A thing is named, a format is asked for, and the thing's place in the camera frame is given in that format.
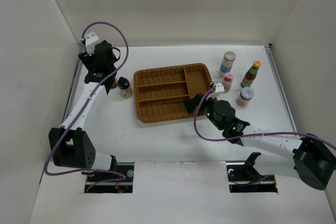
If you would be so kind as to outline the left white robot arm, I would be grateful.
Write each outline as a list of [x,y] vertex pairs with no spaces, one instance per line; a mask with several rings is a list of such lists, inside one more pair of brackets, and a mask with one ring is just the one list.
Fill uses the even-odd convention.
[[120,58],[115,56],[114,50],[120,52],[104,40],[94,46],[92,55],[79,54],[88,70],[80,98],[61,126],[53,127],[48,135],[50,148],[55,150],[52,160],[56,166],[100,170],[101,177],[109,182],[118,175],[116,158],[97,152],[86,128],[115,84],[115,75],[100,83],[116,70],[114,63]]

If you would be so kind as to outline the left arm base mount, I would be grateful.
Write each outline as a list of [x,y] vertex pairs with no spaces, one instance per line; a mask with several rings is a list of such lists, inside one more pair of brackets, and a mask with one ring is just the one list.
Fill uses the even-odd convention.
[[84,173],[84,193],[89,194],[130,194],[133,193],[134,163],[118,163],[117,173]]

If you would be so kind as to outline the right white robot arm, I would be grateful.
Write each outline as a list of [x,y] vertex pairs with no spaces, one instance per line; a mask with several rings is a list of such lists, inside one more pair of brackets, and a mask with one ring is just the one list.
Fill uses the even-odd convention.
[[204,115],[222,132],[223,142],[254,147],[293,161],[291,172],[306,185],[324,190],[335,171],[335,146],[313,134],[266,132],[236,117],[228,101],[203,94],[183,101],[188,114]]

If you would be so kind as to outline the small black-cap spice jar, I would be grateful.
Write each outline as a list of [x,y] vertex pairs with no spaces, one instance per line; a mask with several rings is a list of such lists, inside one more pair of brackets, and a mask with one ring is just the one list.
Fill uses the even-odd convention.
[[124,99],[131,98],[133,95],[130,82],[125,77],[120,77],[117,82],[118,88],[120,89],[120,95]]

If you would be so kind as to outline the tall glass red-label bottle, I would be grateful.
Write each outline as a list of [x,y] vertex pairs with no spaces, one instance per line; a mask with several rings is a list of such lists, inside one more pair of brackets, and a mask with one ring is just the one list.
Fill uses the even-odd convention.
[[117,81],[116,77],[113,77],[112,80],[113,80],[113,82],[111,84],[110,89],[115,89],[118,86],[118,84],[117,84],[118,81]]

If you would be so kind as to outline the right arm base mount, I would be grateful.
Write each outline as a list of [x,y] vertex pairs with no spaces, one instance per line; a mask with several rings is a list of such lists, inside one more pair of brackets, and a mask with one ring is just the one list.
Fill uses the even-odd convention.
[[274,175],[261,175],[255,168],[259,152],[251,153],[245,161],[226,162],[228,186],[231,193],[277,193]]

